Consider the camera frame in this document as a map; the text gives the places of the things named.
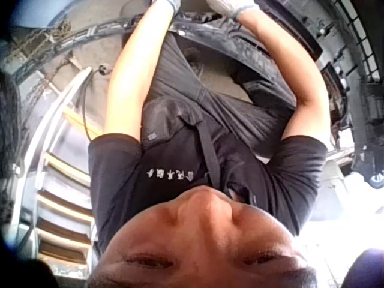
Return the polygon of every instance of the nose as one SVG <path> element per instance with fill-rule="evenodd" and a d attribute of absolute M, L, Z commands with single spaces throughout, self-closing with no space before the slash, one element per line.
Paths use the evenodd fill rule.
<path fill-rule="evenodd" d="M 211 189 L 194 193 L 180 205 L 178 224 L 191 241 L 210 251 L 228 247 L 235 228 L 231 203 Z"/>

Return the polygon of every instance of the chest logo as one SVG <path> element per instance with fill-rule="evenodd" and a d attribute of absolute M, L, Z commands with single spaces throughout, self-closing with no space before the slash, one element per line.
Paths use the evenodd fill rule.
<path fill-rule="evenodd" d="M 151 169 L 149 170 L 147 173 L 148 175 L 148 178 L 152 178 L 152 177 L 156 177 L 156 178 L 160 178 L 160 179 L 167 179 L 167 180 L 188 180 L 190 182 L 192 182 L 193 178 L 194 178 L 194 173 L 193 171 L 187 171 L 186 173 L 183 171 L 183 170 L 175 170 L 175 171 L 172 171 L 172 170 L 169 170 L 168 172 L 166 172 L 164 169 Z"/>

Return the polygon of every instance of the white glove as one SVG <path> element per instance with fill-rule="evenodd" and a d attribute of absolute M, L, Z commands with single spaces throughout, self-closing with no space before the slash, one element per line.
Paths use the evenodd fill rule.
<path fill-rule="evenodd" d="M 172 5 L 173 10 L 175 11 L 174 14 L 176 14 L 179 11 L 181 6 L 181 0 L 165 0 L 165 1 L 168 1 Z"/>
<path fill-rule="evenodd" d="M 245 9 L 260 9 L 254 0 L 207 0 L 207 3 L 217 13 L 233 19 L 236 19 L 239 13 Z"/>

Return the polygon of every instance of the short sleeve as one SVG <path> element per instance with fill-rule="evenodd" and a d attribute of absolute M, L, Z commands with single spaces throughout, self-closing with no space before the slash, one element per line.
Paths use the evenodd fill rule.
<path fill-rule="evenodd" d="M 118 204 L 133 190 L 135 169 L 142 157 L 140 143 L 124 134 L 105 134 L 94 139 L 88 148 L 91 176 L 91 203 L 96 227 L 108 243 L 119 230 Z"/>
<path fill-rule="evenodd" d="M 292 136 L 277 151 L 267 164 L 269 213 L 299 235 L 314 207 L 328 149 L 315 138 Z"/>

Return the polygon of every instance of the eyebrow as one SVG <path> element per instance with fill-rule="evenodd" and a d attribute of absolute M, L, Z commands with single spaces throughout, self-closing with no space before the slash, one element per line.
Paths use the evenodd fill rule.
<path fill-rule="evenodd" d="M 131 282 L 131 281 L 118 281 L 110 277 L 105 277 L 102 280 L 103 288 L 162 288 L 164 287 L 160 283 L 149 283 L 149 282 Z"/>

